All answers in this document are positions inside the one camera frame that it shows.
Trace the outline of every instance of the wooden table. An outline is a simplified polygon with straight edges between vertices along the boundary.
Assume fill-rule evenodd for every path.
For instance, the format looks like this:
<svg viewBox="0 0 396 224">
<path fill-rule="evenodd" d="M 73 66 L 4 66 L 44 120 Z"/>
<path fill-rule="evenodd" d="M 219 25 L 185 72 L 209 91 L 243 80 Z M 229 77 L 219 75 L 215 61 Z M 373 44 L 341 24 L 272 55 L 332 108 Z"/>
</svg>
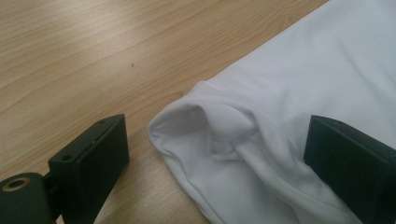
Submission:
<svg viewBox="0 0 396 224">
<path fill-rule="evenodd" d="M 44 175 L 91 124 L 123 113 L 131 161 L 95 223 L 207 223 L 149 121 L 324 2 L 1 1 L 0 179 Z"/>
</svg>

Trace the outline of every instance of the wooden surface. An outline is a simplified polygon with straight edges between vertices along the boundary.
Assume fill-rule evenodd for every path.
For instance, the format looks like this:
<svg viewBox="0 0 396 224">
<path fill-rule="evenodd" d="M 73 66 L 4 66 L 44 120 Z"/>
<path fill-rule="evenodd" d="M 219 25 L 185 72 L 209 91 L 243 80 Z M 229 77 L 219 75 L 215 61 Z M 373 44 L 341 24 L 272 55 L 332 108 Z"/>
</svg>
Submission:
<svg viewBox="0 0 396 224">
<path fill-rule="evenodd" d="M 150 144 L 149 121 L 324 2 L 0 2 L 0 179 L 45 174 L 92 123 L 123 113 L 131 162 L 96 223 L 207 223 Z"/>
</svg>

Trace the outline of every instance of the white fabric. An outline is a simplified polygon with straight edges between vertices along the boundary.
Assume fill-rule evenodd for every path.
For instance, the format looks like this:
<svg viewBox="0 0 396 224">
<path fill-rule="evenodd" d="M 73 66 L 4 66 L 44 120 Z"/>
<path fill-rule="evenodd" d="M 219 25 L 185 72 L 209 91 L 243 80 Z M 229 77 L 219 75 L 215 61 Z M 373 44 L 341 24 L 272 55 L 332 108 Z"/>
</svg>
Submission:
<svg viewBox="0 0 396 224">
<path fill-rule="evenodd" d="M 151 143 L 213 223 L 361 223 L 304 164 L 311 115 L 396 147 L 396 1 L 333 0 L 186 96 Z"/>
</svg>

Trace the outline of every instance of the wood grain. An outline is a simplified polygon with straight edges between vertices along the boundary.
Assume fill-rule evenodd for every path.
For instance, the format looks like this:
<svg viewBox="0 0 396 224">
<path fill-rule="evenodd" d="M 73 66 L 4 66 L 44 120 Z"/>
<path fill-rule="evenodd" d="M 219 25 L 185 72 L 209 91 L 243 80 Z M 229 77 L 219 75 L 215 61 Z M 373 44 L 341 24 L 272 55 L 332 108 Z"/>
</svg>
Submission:
<svg viewBox="0 0 396 224">
<path fill-rule="evenodd" d="M 324 2 L 1 1 L 0 179 L 45 174 L 92 123 L 123 113 L 131 163 L 96 223 L 207 223 L 149 143 L 149 121 Z"/>
</svg>

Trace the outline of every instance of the white towel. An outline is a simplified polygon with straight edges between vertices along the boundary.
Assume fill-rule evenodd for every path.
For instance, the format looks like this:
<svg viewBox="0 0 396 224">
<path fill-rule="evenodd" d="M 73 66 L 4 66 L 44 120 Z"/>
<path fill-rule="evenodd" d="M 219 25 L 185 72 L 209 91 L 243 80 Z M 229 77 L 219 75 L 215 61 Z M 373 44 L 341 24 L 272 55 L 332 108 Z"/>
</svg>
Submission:
<svg viewBox="0 0 396 224">
<path fill-rule="evenodd" d="M 311 115 L 396 148 L 396 1 L 332 0 L 167 106 L 151 143 L 213 223 L 361 223 L 304 164 Z"/>
</svg>

